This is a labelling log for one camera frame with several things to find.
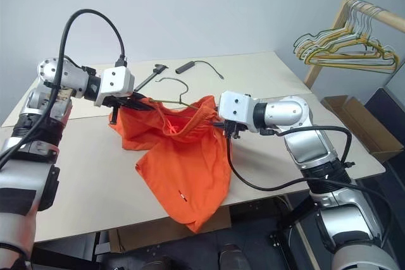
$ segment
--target metal tool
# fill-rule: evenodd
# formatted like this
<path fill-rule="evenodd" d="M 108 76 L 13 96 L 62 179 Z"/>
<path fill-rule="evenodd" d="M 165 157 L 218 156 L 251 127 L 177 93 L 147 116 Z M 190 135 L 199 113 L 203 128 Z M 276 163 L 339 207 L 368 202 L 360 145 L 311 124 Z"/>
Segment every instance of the metal tool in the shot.
<path fill-rule="evenodd" d="M 141 88 L 145 87 L 145 85 L 150 82 L 156 75 L 159 75 L 160 73 L 163 72 L 164 69 L 168 69 L 167 66 L 164 64 L 156 64 L 154 65 L 155 68 L 153 69 L 153 73 L 148 76 L 147 79 L 145 79 L 143 82 L 141 82 L 135 89 L 135 92 L 138 92 Z"/>

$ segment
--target white table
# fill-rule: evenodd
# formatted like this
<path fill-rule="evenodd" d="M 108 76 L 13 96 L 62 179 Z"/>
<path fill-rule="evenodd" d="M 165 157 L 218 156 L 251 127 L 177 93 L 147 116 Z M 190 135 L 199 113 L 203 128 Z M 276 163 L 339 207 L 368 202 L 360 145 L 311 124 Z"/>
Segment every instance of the white table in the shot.
<path fill-rule="evenodd" d="M 201 58 L 214 65 L 225 77 L 209 66 L 197 64 L 181 75 L 175 68 L 190 59 L 155 60 L 130 63 L 135 84 L 151 73 L 155 63 L 170 69 L 158 75 L 177 77 L 185 81 L 190 92 L 185 102 L 193 102 L 204 95 L 213 94 L 218 100 L 224 90 L 249 93 L 253 97 L 272 98 L 284 95 L 300 95 L 313 111 L 317 125 L 343 126 L 340 120 L 326 110 L 274 52 L 236 56 Z M 102 69 L 109 65 L 93 66 Z M 182 92 L 181 84 L 172 81 L 149 82 L 141 91 L 155 99 L 177 99 Z M 0 129 L 0 142 L 12 131 L 20 105 L 10 114 Z M 107 230 L 129 224 L 142 223 L 167 217 L 167 213 L 153 193 L 135 171 L 135 163 L 146 152 L 127 151 L 121 148 L 121 137 L 108 126 L 111 109 L 96 108 L 83 99 L 73 100 L 73 110 L 59 145 L 57 165 L 61 168 L 59 188 L 54 205 L 37 216 L 35 241 L 51 240 L 67 236 Z M 345 135 L 328 132 L 332 143 L 341 155 Z M 249 181 L 264 187 L 274 187 L 301 177 L 282 138 L 261 137 L 249 132 L 234 141 L 234 165 Z M 354 137 L 348 160 L 356 166 L 348 169 L 353 178 L 383 173 L 384 167 L 364 149 Z M 237 204 L 307 188 L 305 183 L 293 185 L 277 192 L 260 192 L 249 188 L 232 175 L 232 181 L 224 205 Z"/>

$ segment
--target cardboard box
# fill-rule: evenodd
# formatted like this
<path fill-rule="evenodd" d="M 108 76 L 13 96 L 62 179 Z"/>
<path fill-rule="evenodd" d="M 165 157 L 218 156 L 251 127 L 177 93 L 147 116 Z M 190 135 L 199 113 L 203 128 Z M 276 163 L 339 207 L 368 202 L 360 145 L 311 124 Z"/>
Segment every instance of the cardboard box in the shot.
<path fill-rule="evenodd" d="M 220 207 L 202 226 L 200 233 L 231 227 L 229 207 Z M 111 252 L 127 252 L 170 240 L 193 236 L 188 227 L 172 218 L 162 218 L 141 224 L 133 224 L 108 231 Z"/>
<path fill-rule="evenodd" d="M 404 146 L 356 98 L 330 96 L 321 103 L 335 113 L 381 163 L 403 151 Z"/>

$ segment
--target gray wall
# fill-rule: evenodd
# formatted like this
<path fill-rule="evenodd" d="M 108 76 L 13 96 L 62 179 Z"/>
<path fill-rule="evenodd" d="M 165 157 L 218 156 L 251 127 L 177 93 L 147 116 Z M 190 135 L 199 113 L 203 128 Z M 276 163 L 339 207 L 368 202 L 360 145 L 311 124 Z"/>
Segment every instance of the gray wall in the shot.
<path fill-rule="evenodd" d="M 328 28 L 341 0 L 0 0 L 0 121 L 55 56 L 65 21 L 80 8 L 98 9 L 123 35 L 130 61 L 276 51 L 299 77 L 308 68 L 292 53 L 301 34 Z M 368 0 L 405 16 L 404 0 Z M 405 35 L 376 25 L 375 35 L 405 53 Z M 115 37 L 94 16 L 72 27 L 66 53 L 82 64 L 110 63 Z M 365 102 L 387 77 L 324 69 L 314 92 L 349 94 Z"/>

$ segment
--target black cable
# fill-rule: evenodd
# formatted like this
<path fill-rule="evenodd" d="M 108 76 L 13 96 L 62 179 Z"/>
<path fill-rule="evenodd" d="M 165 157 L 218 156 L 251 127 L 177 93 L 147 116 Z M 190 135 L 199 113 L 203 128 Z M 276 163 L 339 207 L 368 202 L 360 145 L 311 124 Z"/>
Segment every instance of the black cable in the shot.
<path fill-rule="evenodd" d="M 208 64 L 210 67 L 212 67 L 212 69 L 215 71 L 215 73 L 218 74 L 218 76 L 219 76 L 221 79 L 223 79 L 223 76 L 220 74 L 220 72 L 218 72 L 218 71 L 216 70 L 216 68 L 214 68 L 214 66 L 213 66 L 211 63 L 208 63 L 208 62 L 206 62 L 206 61 L 204 61 L 204 60 L 194 60 L 194 62 L 195 62 L 195 63 L 206 63 L 206 64 Z"/>
<path fill-rule="evenodd" d="M 362 186 L 358 186 L 358 185 L 352 185 L 350 183 L 341 183 L 339 181 L 335 181 L 335 180 L 327 180 L 324 178 L 318 178 L 318 177 L 302 177 L 302 178 L 297 178 L 296 180 L 291 180 L 288 181 L 287 183 L 284 183 L 282 185 L 279 186 L 275 186 L 275 187 L 271 187 L 271 188 L 264 188 L 264 187 L 259 187 L 256 186 L 250 182 L 248 182 L 247 180 L 245 180 L 234 168 L 233 164 L 232 164 L 232 160 L 231 160 L 231 155 L 230 155 L 230 138 L 227 138 L 227 157 L 228 157 L 228 163 L 229 166 L 232 170 L 232 172 L 234 172 L 234 174 L 236 175 L 236 177 L 238 179 L 240 179 L 243 183 L 245 183 L 246 185 L 248 185 L 249 187 L 259 190 L 259 191 L 264 191 L 264 192 L 272 192 L 272 191 L 277 191 L 277 190 L 281 190 L 283 188 L 287 188 L 291 185 L 295 185 L 296 183 L 302 183 L 304 181 L 319 181 L 319 182 L 323 182 L 323 183 L 329 183 L 331 185 L 336 185 L 338 187 L 343 187 L 343 188 L 350 188 L 353 190 L 358 190 L 358 191 L 362 191 L 362 192 L 366 192 L 368 194 L 372 194 L 376 197 L 378 197 L 379 199 L 381 199 L 387 206 L 388 209 L 388 221 L 387 224 L 384 227 L 384 233 L 382 235 L 382 242 L 381 242 L 381 247 L 383 247 L 385 245 L 385 242 L 388 239 L 388 235 L 389 235 L 389 231 L 391 230 L 391 227 L 393 225 L 393 216 L 392 216 L 392 208 L 391 205 L 389 203 L 389 201 L 381 194 L 379 194 L 377 191 L 362 187 Z"/>
<path fill-rule="evenodd" d="M 76 64 L 76 62 L 74 62 L 74 61 L 73 61 L 73 59 L 72 59 L 72 58 L 70 58 L 69 56 L 64 55 L 64 58 L 66 58 L 67 60 L 69 60 L 69 61 L 70 61 L 70 63 L 71 63 L 73 66 L 75 66 L 76 68 L 81 69 L 81 67 L 80 67 L 78 64 Z"/>
<path fill-rule="evenodd" d="M 275 135 L 285 136 L 287 134 L 291 134 L 291 133 L 295 133 L 295 132 L 316 131 L 316 130 L 338 131 L 338 132 L 343 132 L 346 134 L 346 137 L 347 137 L 346 144 L 344 147 L 342 158 L 340 159 L 340 163 L 344 164 L 344 162 L 346 161 L 347 155 L 349 153 L 351 143 L 352 143 L 352 133 L 346 128 L 342 128 L 341 126 L 303 126 L 300 128 L 295 128 L 295 129 L 287 130 L 287 131 L 280 132 L 280 133 L 275 132 Z"/>
<path fill-rule="evenodd" d="M 51 113 L 51 109 L 58 96 L 60 85 L 61 85 L 62 71 L 63 71 L 63 58 L 65 56 L 65 47 L 66 47 L 66 42 L 68 39 L 69 29 L 70 29 L 73 21 L 82 14 L 97 15 L 97 16 L 101 17 L 102 19 L 104 19 L 110 25 L 110 27 L 113 29 L 113 31 L 116 34 L 118 41 L 120 43 L 121 54 L 120 54 L 120 57 L 118 60 L 125 61 L 125 50 L 124 50 L 124 45 L 123 45 L 121 35 L 118 32 L 118 30 L 116 29 L 116 27 L 114 26 L 114 24 L 111 22 L 111 20 L 108 19 L 107 16 L 103 15 L 102 13 L 100 13 L 94 9 L 80 9 L 77 12 L 75 12 L 74 14 L 72 14 L 71 17 L 68 19 L 68 21 L 65 25 L 65 28 L 63 29 L 61 44 L 59 46 L 58 64 L 56 66 L 56 72 L 55 72 L 54 80 L 52 83 L 51 93 L 49 95 L 48 105 L 46 106 L 41 117 L 37 120 L 37 122 L 34 124 L 34 126 L 27 132 L 27 134 L 23 138 L 21 138 L 19 143 L 12 146 L 12 148 L 5 155 L 3 155 L 0 158 L 0 169 L 6 164 L 6 162 L 11 158 L 11 156 L 14 153 L 16 153 L 18 151 L 18 149 L 20 149 L 20 147 L 23 144 L 26 144 L 28 142 L 28 140 L 30 140 L 31 137 L 34 138 L 33 135 L 35 135 L 35 132 L 37 131 L 38 127 L 40 127 L 41 124 L 43 124 L 45 122 L 45 120 L 48 119 L 48 117 Z"/>

